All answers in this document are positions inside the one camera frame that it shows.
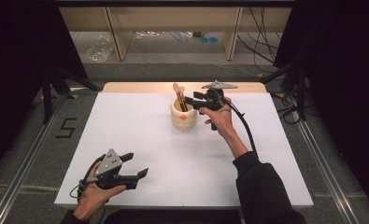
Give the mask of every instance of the black curtain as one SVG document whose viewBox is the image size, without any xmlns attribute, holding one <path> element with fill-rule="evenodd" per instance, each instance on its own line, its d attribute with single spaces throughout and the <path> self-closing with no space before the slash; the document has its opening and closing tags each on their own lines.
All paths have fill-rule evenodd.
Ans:
<svg viewBox="0 0 369 224">
<path fill-rule="evenodd" d="M 289 18 L 275 66 L 291 61 L 309 24 L 327 6 L 300 2 Z M 339 152 L 369 197 L 369 1 L 339 2 L 316 40 L 318 49 L 303 64 L 310 93 Z"/>
<path fill-rule="evenodd" d="M 0 0 L 0 159 L 53 65 L 86 77 L 59 8 Z"/>
</svg>

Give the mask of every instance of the white tabletop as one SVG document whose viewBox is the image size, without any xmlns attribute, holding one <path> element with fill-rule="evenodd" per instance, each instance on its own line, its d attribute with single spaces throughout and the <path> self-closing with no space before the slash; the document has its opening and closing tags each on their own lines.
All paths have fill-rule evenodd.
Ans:
<svg viewBox="0 0 369 224">
<path fill-rule="evenodd" d="M 226 95 L 245 113 L 260 161 L 274 165 L 291 204 L 313 205 L 270 95 Z M 149 173 L 136 189 L 124 191 L 106 205 L 142 209 L 239 207 L 237 172 L 227 144 L 204 124 L 207 116 L 198 115 L 190 130 L 175 128 L 169 109 L 174 99 L 174 93 L 99 93 L 55 203 L 76 206 L 77 200 L 69 196 L 71 189 L 96 158 L 114 148 L 119 155 L 135 154 L 123 164 L 121 175 L 136 175 L 145 168 Z M 233 114 L 233 120 L 239 136 L 251 148 L 240 119 Z"/>
</svg>

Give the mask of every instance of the human hand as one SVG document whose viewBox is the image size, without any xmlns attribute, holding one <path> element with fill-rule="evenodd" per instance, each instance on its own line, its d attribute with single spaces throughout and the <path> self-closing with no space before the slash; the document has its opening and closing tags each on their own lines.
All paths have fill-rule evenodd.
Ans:
<svg viewBox="0 0 369 224">
<path fill-rule="evenodd" d="M 231 99 L 228 97 L 225 97 L 225 100 L 231 102 Z M 210 110 L 206 107 L 201 107 L 199 108 L 199 112 L 210 117 L 210 119 L 205 121 L 205 124 L 214 123 L 217 127 L 219 135 L 221 135 L 223 138 L 225 138 L 230 132 L 234 131 L 231 108 L 227 104 L 216 111 Z"/>
<path fill-rule="evenodd" d="M 89 177 L 94 177 L 100 163 L 101 162 L 99 161 L 93 166 Z M 89 221 L 97 210 L 108 202 L 111 197 L 125 190 L 126 186 L 124 185 L 119 185 L 112 189 L 100 189 L 95 183 L 87 185 L 85 190 L 82 192 L 78 207 L 76 211 L 74 211 L 73 215 L 81 221 Z"/>
<path fill-rule="evenodd" d="M 231 102 L 231 99 L 228 97 L 225 97 L 225 100 Z M 231 107 L 229 105 L 225 104 L 220 110 L 217 111 L 201 107 L 199 108 L 199 112 L 210 117 L 210 119 L 205 121 L 205 124 L 214 123 L 216 125 L 219 135 L 225 139 L 234 155 L 234 158 L 238 158 L 244 153 L 248 152 L 248 149 L 243 144 L 242 140 L 234 129 Z"/>
</svg>

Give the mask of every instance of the metal rail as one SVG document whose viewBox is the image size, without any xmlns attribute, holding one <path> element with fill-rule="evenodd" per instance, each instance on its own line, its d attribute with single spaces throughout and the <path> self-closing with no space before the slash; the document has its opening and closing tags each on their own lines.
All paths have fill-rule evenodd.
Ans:
<svg viewBox="0 0 369 224">
<path fill-rule="evenodd" d="M 56 100 L 55 108 L 53 109 L 53 113 L 50 116 L 50 119 L 46 124 L 43 124 L 40 131 L 38 132 L 35 141 L 33 142 L 32 146 L 30 147 L 29 152 L 27 153 L 26 157 L 24 158 L 23 162 L 21 163 L 21 167 L 19 168 L 18 172 L 15 174 L 12 182 L 9 184 L 6 193 L 4 194 L 3 198 L 0 201 L 0 223 L 4 223 L 10 208 L 14 204 L 19 191 L 21 190 L 21 185 L 23 184 L 24 180 L 30 173 L 30 170 L 35 162 L 35 159 L 38 155 L 38 152 L 44 145 L 46 136 L 50 131 L 50 127 L 53 124 L 53 121 L 61 108 L 66 95 L 59 95 L 58 99 Z"/>
<path fill-rule="evenodd" d="M 288 98 L 296 105 L 292 96 L 289 96 Z M 297 113 L 293 113 L 293 115 L 296 119 L 299 118 Z M 348 197 L 345 195 L 345 192 L 341 189 L 338 181 L 336 180 L 333 171 L 331 170 L 328 162 L 325 160 L 315 137 L 307 126 L 306 121 L 300 120 L 299 128 L 345 223 L 359 223 L 359 220 L 356 218 L 353 212 L 353 208 L 348 200 Z"/>
</svg>

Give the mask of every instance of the cup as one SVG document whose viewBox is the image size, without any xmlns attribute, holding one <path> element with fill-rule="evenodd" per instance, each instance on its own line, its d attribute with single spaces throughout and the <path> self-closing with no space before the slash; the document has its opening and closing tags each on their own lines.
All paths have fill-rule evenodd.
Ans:
<svg viewBox="0 0 369 224">
<path fill-rule="evenodd" d="M 187 108 L 187 112 L 182 112 L 177 99 L 170 105 L 172 124 L 178 129 L 191 129 L 196 124 L 197 111 L 193 109 L 192 105 L 187 105 Z"/>
</svg>

